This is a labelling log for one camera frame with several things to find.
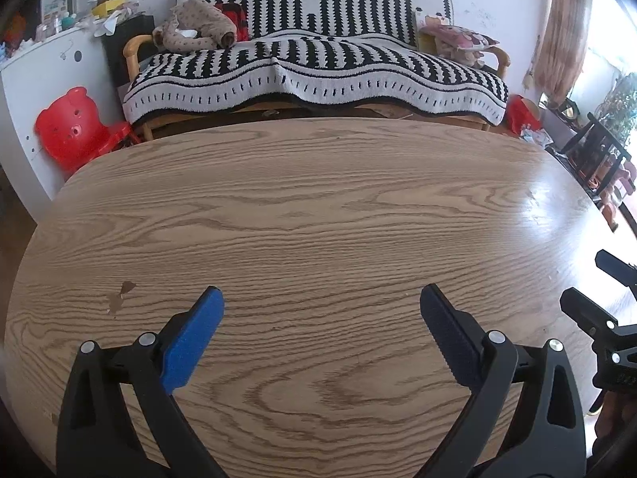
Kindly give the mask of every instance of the white cabinet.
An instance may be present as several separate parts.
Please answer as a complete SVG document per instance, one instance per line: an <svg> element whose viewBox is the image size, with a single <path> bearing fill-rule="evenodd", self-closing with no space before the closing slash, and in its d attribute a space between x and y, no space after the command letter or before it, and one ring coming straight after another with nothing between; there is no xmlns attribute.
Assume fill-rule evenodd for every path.
<svg viewBox="0 0 637 478"><path fill-rule="evenodd" d="M36 221L64 178L33 127L40 111L76 86L87 89L104 124L123 120L101 40L88 31L64 31L0 66L0 164Z"/></svg>

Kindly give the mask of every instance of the black and white striped blanket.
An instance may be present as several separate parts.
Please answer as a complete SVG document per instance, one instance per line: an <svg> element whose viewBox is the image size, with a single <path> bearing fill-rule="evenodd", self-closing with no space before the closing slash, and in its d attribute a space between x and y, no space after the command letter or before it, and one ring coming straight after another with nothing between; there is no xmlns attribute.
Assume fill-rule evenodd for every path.
<svg viewBox="0 0 637 478"><path fill-rule="evenodd" d="M383 99L426 114L478 115L491 124L504 116L508 90L501 79L415 51L411 16L418 2L219 1L247 9L253 40L155 56L125 96L129 122L158 111L209 113L281 96L318 106ZM450 0L430 5L430 12L452 17Z"/></svg>

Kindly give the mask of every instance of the yellow box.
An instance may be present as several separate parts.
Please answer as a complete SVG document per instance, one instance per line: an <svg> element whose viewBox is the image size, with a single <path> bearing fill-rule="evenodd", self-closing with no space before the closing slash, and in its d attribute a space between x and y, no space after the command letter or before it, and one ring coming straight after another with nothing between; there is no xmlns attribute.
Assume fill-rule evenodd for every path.
<svg viewBox="0 0 637 478"><path fill-rule="evenodd" d="M98 5L97 7L95 7L95 9L93 9L93 15L97 16L98 18L106 18L111 10L116 9L125 1L126 0L109 0L107 2L104 2L103 4Z"/></svg>

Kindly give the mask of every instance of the pillow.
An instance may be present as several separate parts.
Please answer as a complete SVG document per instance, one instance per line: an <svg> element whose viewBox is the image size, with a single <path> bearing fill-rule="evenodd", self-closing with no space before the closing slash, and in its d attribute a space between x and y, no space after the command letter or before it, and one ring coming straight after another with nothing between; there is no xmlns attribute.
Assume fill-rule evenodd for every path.
<svg viewBox="0 0 637 478"><path fill-rule="evenodd" d="M442 14L438 13L435 16L425 14L424 10L420 7L416 7L413 11L414 19L416 20L416 30L421 31L428 25L451 25L448 18L445 18Z"/></svg>
<svg viewBox="0 0 637 478"><path fill-rule="evenodd" d="M434 38L436 42L436 51L443 59L450 59L464 66L481 69L484 66L484 62L480 60L484 57L482 52L475 50L460 50L454 48L450 44L445 43L440 38Z"/></svg>
<svg viewBox="0 0 637 478"><path fill-rule="evenodd" d="M499 44L499 41L491 39L488 35L455 25L428 25L421 31L437 37L458 50L480 51Z"/></svg>

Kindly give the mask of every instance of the blue gripper pad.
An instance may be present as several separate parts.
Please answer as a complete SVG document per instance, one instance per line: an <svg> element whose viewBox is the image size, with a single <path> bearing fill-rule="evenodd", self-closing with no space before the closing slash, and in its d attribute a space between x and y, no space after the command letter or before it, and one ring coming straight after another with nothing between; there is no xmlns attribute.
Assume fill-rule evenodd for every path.
<svg viewBox="0 0 637 478"><path fill-rule="evenodd" d="M210 338L224 317L224 297L216 287L208 287L191 309L184 327L164 351L161 382L166 393L185 386L197 367Z"/></svg>
<svg viewBox="0 0 637 478"><path fill-rule="evenodd" d="M426 285L422 289L420 315L456 382L469 388L472 393L478 391L483 378L476 343L484 335L482 328L469 313L456 311L436 284Z"/></svg>

